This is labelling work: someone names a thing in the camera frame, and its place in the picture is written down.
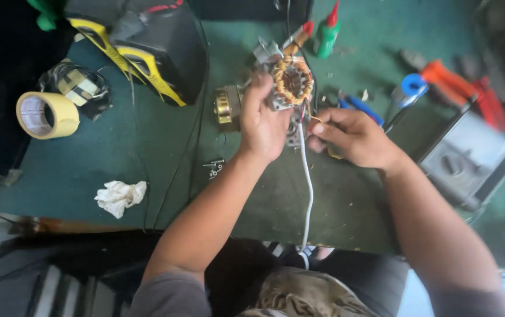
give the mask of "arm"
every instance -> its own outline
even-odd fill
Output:
[[[271,76],[253,77],[244,97],[239,150],[164,232],[143,281],[181,270],[203,282],[204,271],[227,241],[254,185],[282,152],[291,111],[272,112],[266,107],[263,100],[271,87]]]
[[[322,140],[330,141],[354,164],[378,169],[402,251],[429,291],[502,290],[496,262],[481,238],[375,122],[360,111],[344,109],[327,109],[318,116],[333,125],[311,122],[309,131],[315,136],[309,146],[320,152]]]

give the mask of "green workbench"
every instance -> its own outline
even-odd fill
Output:
[[[331,11],[334,0],[315,2],[312,18],[318,24]],[[473,53],[471,12],[476,1],[342,0],[339,6],[341,32],[337,53],[318,60],[311,43],[305,48],[319,90],[330,87],[356,93],[368,89],[375,99],[369,105],[381,115],[388,108],[389,94],[411,72],[397,56],[411,48],[426,57],[441,58],[452,67],[454,54]],[[218,132],[214,121],[213,90],[242,83],[246,61],[258,36],[282,43],[284,23],[203,23],[211,71],[192,195],[208,182],[202,164],[234,155],[240,134]],[[90,69],[112,65],[88,40],[74,43],[69,57]],[[198,107],[164,104],[145,86],[135,85],[135,106],[130,84],[115,67],[102,71],[113,90],[113,108],[95,122],[81,117],[78,131],[66,138],[31,140],[16,184],[0,189],[0,212],[38,217],[85,220],[106,225],[164,229],[185,206],[190,189],[190,166],[198,130],[190,136]],[[453,112],[421,98],[391,133],[391,138],[414,159],[423,153],[447,125]],[[185,151],[188,138],[190,148]],[[387,199],[376,172],[325,154],[307,153],[314,187],[309,242],[367,252],[397,251]],[[173,172],[180,164],[165,199]],[[99,208],[96,191],[105,182],[137,183],[150,180],[140,205],[116,220]],[[300,241],[308,191],[298,150],[285,148],[264,172],[244,207],[234,237],[297,243]],[[480,219],[505,221],[505,184]]]

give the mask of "person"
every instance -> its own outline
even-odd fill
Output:
[[[133,317],[211,315],[204,272],[264,169],[284,147],[292,110],[266,106],[272,84],[271,76],[254,75],[244,95],[241,145],[158,241],[132,301]],[[321,152],[332,142],[350,162],[378,171],[401,250],[435,315],[505,316],[493,256],[409,156],[360,111],[329,108],[317,116],[322,122],[311,120],[307,128],[312,150]],[[291,267],[269,273],[255,299],[239,316],[377,316],[332,276]]]

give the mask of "gray metal device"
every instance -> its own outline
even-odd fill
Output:
[[[467,111],[454,120],[419,166],[451,204],[477,211],[505,179],[505,134]]]

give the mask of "masking tape roll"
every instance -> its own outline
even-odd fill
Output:
[[[54,123],[46,119],[45,107],[53,113]],[[52,92],[26,92],[16,107],[17,120],[23,130],[39,140],[69,136],[80,124],[78,109],[72,101],[60,94]]]

